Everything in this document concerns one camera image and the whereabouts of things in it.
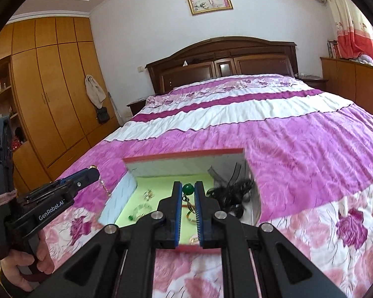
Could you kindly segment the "person's left hand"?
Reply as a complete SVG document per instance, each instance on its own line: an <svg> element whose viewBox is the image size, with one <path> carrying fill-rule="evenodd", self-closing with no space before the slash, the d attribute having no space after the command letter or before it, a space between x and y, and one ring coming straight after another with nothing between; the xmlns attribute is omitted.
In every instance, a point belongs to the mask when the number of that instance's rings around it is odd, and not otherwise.
<svg viewBox="0 0 373 298"><path fill-rule="evenodd" d="M52 274L54 271L54 262L49 255L44 230L41 230L38 233L38 237L39 245L36 252L36 256L38 258L38 270L44 274ZM26 252L11 250L9 255L0 261L1 270L5 278L12 285L26 292L31 292L33 288L30 283L21 275L19 266L29 266L32 265L34 261L34 257Z"/></svg>

